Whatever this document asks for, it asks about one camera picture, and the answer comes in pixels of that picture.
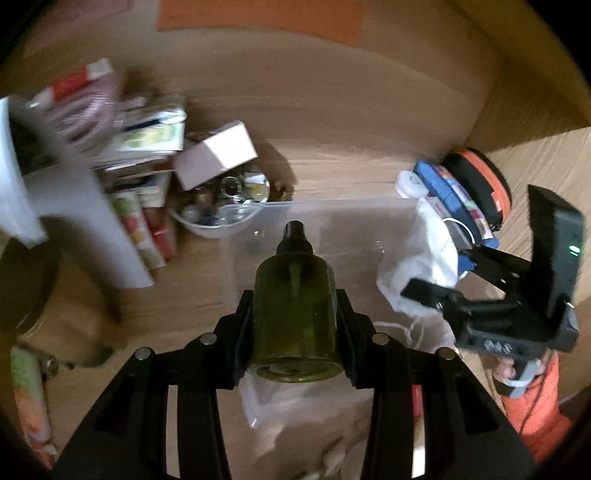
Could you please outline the orange sleeve forearm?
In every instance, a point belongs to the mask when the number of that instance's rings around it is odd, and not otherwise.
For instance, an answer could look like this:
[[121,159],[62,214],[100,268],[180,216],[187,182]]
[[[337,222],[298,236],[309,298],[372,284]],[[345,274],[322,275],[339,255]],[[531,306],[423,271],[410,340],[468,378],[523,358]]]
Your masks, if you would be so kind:
[[552,353],[520,398],[502,398],[509,422],[537,463],[551,456],[573,426],[560,411],[559,378],[559,357]]

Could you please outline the person's right hand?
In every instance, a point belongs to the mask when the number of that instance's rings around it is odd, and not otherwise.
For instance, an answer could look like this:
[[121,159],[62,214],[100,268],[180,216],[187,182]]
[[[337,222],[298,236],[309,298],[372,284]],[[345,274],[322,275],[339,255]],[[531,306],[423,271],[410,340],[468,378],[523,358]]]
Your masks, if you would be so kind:
[[[542,375],[546,371],[548,364],[554,356],[555,354],[551,350],[545,352],[544,356],[537,361],[536,376]],[[511,358],[497,357],[494,362],[492,375],[497,381],[502,383],[515,379],[517,373],[514,367],[514,360]]]

